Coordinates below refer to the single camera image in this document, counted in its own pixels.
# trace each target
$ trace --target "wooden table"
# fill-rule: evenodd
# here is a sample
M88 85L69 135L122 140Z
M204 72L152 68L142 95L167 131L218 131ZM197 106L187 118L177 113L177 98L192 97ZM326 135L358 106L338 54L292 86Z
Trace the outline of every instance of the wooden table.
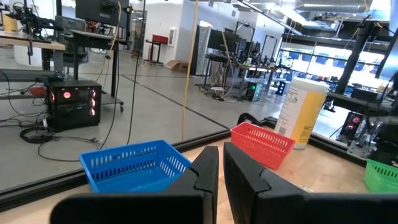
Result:
M220 174L218 182L217 223L233 223L228 195L224 183L223 143L225 139L211 146L218 146L220 154ZM205 147L185 152L184 155L193 161ZM364 168L328 152L307 146L305 150L293 150L288 155L276 174L289 182L314 192L367 192ZM0 213L2 224L48 223L52 208L63 198L80 193L90 192L87 185L67 190L57 195L23 205Z
M23 33L11 33L0 30L0 44L29 47L29 37ZM56 41L51 43L33 41L33 47L42 49L43 70L50 70L50 54L53 52L54 70L63 71L63 52L65 46Z
M25 46L29 47L29 39L26 34L21 33L11 33L0 30L0 44L8 44L8 45L16 45L16 46ZM41 49L50 49L50 50L65 50L65 46L56 41L51 41L51 43L45 42L33 42L33 47L41 48Z

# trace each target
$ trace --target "black stand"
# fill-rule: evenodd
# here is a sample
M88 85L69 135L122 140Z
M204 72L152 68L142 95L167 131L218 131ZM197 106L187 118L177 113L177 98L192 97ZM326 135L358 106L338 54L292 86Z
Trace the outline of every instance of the black stand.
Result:
M79 47L89 47L97 49L107 49L110 50L112 46L113 37L107 35L92 34L87 32L74 32L73 36L65 36L66 39L73 42L73 79L79 79L79 63L78 63L78 48ZM107 94L102 91L101 104L102 105L112 105L120 104L120 110L123 112L123 101L116 99L116 76L118 75L118 51L119 44L125 44L120 40L116 40L113 47L113 65L112 65L112 84L111 84L111 94Z
M348 85L351 74L353 73L355 66L359 60L359 55L363 51L369 36L374 32L375 23L373 21L366 21L363 25L360 25L358 31L358 37L355 41L355 45L351 55L348 57L347 64L344 68L343 74L338 80L335 93L344 94L345 89Z
M149 40L145 40L145 42L150 43L150 46L152 47L152 49L150 50L150 59L145 60L146 62L150 62L150 64L159 64L161 66L163 66L163 62L159 62L159 57L160 57L160 46L162 45L162 43L158 42L158 41L149 41ZM154 53L154 45L158 45L159 48L157 49L157 60L152 60L152 56Z
M52 53L52 50L50 50L50 49L42 49L42 67L43 67L43 70L45 70L45 71L51 70L51 64L50 64L51 53Z
M207 76L209 75L209 69L211 70L211 62L227 63L228 59L218 57L215 55L211 55L211 54L206 55L206 58L208 59L207 66L206 66L206 76L205 76L205 81L203 82L203 85L201 86L201 88L208 91L208 89L206 88L206 82L207 82ZM225 80L226 80L226 75L223 75L223 88L225 86Z

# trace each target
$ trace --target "plastic bottle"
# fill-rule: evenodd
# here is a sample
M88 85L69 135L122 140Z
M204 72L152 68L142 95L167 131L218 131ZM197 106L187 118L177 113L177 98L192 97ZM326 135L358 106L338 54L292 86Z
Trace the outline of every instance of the plastic bottle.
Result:
M275 132L293 139L294 149L305 149L328 90L324 83L293 78Z

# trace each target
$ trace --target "red led light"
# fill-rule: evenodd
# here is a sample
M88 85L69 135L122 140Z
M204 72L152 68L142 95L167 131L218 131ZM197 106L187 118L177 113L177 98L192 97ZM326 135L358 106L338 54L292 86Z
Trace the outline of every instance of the red led light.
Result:
M63 93L63 97L64 97L65 99L69 99L69 98L70 98L70 92L65 92L65 93Z
M361 122L361 118L359 118L359 117L353 118L353 123L358 124L359 122Z

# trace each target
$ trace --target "computer monitor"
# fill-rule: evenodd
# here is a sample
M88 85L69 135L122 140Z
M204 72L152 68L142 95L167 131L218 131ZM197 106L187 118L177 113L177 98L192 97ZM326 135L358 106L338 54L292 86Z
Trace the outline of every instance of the computer monitor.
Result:
M116 26L119 18L118 1L122 6L119 27L126 28L129 0L76 0L76 18Z
M224 36L228 46L228 51L231 53L235 53L236 48L238 47L239 36L231 34L229 32L224 32ZM211 49L226 51L223 39L223 33L221 31L212 29L210 32L210 37L207 47Z

